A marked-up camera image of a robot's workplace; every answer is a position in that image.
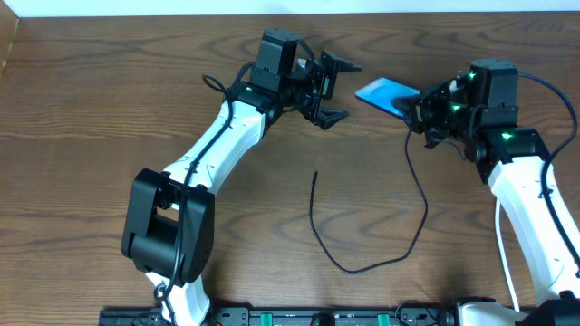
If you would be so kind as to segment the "blue Galaxy smartphone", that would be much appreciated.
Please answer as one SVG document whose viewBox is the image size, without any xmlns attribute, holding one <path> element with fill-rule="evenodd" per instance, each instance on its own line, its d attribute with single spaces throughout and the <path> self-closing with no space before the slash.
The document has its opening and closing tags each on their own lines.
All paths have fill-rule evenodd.
<svg viewBox="0 0 580 326">
<path fill-rule="evenodd" d="M 410 86 L 387 78 L 379 78 L 358 90 L 355 98 L 383 111 L 396 119 L 406 120 L 408 110 L 394 104 L 396 99 L 408 98 L 420 92 Z"/>
</svg>

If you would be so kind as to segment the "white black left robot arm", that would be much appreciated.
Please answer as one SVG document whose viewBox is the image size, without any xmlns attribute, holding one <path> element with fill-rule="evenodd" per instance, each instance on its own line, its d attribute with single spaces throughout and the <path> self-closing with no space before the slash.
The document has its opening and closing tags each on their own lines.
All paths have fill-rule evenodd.
<svg viewBox="0 0 580 326">
<path fill-rule="evenodd" d="M 121 239 L 122 254 L 153 283 L 164 322 L 199 325 L 208 314 L 202 272 L 214 244 L 216 195 L 238 161 L 285 113 L 298 111 L 322 130 L 348 117 L 322 102 L 339 73 L 359 69 L 327 51 L 314 55 L 290 30 L 268 28 L 256 60 L 230 86 L 203 75 L 222 95 L 219 113 L 181 158 L 134 178 Z"/>
</svg>

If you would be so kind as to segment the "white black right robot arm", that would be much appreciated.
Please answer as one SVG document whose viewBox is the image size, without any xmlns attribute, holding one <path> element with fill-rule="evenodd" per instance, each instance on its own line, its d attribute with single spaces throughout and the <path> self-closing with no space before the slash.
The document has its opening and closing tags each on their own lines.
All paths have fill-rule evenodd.
<svg viewBox="0 0 580 326">
<path fill-rule="evenodd" d="M 466 73 L 423 91 L 391 89 L 393 113 L 426 138 L 465 146 L 482 179 L 506 212 L 527 261 L 536 308 L 518 312 L 491 299 L 455 301 L 446 325 L 576 325 L 579 322 L 579 230 L 559 193 L 539 132 L 517 123 L 517 84 L 507 60 L 479 59 Z"/>
</svg>

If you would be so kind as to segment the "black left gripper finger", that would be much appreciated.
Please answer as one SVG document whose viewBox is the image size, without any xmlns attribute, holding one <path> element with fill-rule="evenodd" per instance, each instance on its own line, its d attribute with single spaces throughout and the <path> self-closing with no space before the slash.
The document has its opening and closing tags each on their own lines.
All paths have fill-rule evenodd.
<svg viewBox="0 0 580 326">
<path fill-rule="evenodd" d="M 320 108 L 315 114 L 315 125 L 322 130 L 328 130 L 337 122 L 348 118 L 350 113 L 347 110 Z"/>
<path fill-rule="evenodd" d="M 348 62 L 328 51 L 321 51 L 320 65 L 322 67 L 323 75 L 331 75 L 340 72 L 361 72 L 363 70 L 361 66 Z"/>
</svg>

